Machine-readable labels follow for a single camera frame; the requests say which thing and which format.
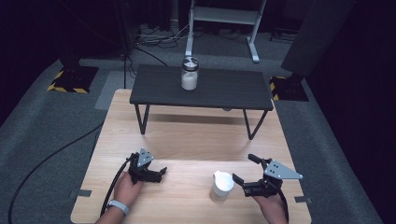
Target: black table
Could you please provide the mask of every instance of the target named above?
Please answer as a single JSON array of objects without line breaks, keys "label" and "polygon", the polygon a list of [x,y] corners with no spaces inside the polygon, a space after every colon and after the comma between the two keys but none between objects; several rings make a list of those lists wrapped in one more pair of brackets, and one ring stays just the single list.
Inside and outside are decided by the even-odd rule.
[{"label": "black table", "polygon": [[[229,71],[201,68],[195,90],[181,87],[181,67],[142,64],[138,67],[130,103],[134,105],[140,132],[145,134],[150,105],[173,105],[242,109],[247,136],[253,139],[274,106],[261,72]],[[143,121],[139,105],[146,105]],[[246,110],[263,110],[253,133]]]}]

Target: gray carpet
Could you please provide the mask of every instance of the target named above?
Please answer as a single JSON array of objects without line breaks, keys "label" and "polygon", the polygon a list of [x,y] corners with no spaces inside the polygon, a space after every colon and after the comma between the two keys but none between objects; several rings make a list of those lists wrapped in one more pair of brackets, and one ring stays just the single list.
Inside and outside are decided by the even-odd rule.
[{"label": "gray carpet", "polygon": [[[271,50],[270,47],[262,49],[261,45],[271,45],[266,43],[267,37],[269,35],[262,34],[257,40],[260,63],[251,61],[245,40],[230,45],[228,39],[203,35],[195,39],[193,52],[202,67],[263,71],[266,77],[286,76],[288,72],[282,71],[279,64],[290,45],[275,43]],[[177,43],[173,49],[142,49],[168,65],[179,66],[185,39]],[[218,45],[228,49],[215,50]],[[161,64],[138,50],[133,51],[132,59],[135,71],[141,63]],[[80,63],[100,68],[89,94],[47,91],[62,67],[55,62],[43,71],[0,128],[0,223],[7,223],[11,198],[29,172],[49,154],[103,122],[113,91],[122,88],[122,61],[84,59]],[[129,74],[127,77],[127,88],[132,88],[133,79]],[[351,171],[312,92],[305,82],[303,84],[309,102],[276,101],[276,110],[297,172],[304,175],[301,185],[304,195],[312,201],[308,205],[312,223],[382,223]],[[66,148],[35,171],[14,204],[14,223],[71,223],[76,191],[88,167],[96,134]]]}]

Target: hand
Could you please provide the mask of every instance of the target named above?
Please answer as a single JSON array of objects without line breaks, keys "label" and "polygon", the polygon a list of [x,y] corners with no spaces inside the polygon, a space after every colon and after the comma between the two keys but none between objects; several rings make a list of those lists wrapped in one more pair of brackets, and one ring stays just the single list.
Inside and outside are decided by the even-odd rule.
[{"label": "hand", "polygon": [[134,184],[131,176],[127,172],[123,171],[114,186],[113,198],[114,200],[131,207],[131,205],[136,201],[142,186],[142,181],[137,181],[137,183]]},{"label": "hand", "polygon": [[270,224],[287,224],[285,209],[279,194],[265,198],[263,196],[252,197],[260,206],[262,215]]}]

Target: glass jar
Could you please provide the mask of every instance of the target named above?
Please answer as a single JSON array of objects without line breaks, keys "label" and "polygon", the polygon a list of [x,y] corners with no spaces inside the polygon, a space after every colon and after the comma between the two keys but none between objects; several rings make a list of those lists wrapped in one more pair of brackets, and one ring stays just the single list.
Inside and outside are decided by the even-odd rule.
[{"label": "glass jar", "polygon": [[186,57],[181,67],[181,87],[186,91],[195,90],[198,82],[198,60],[194,57]]}]

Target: wristwatch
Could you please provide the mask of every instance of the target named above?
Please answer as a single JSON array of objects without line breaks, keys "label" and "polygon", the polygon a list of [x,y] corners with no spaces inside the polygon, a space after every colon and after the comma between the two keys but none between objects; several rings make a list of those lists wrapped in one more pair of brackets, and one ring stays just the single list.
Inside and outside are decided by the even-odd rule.
[{"label": "wristwatch", "polygon": [[125,205],[125,204],[123,204],[123,203],[120,203],[119,201],[116,201],[116,200],[111,200],[110,201],[110,203],[108,203],[108,206],[107,206],[107,209],[109,208],[109,207],[111,207],[111,206],[116,206],[116,207],[118,207],[120,210],[122,210],[122,212],[123,212],[123,214],[126,216],[126,215],[128,215],[128,213],[129,213],[129,209],[128,209],[128,206],[127,205]]}]

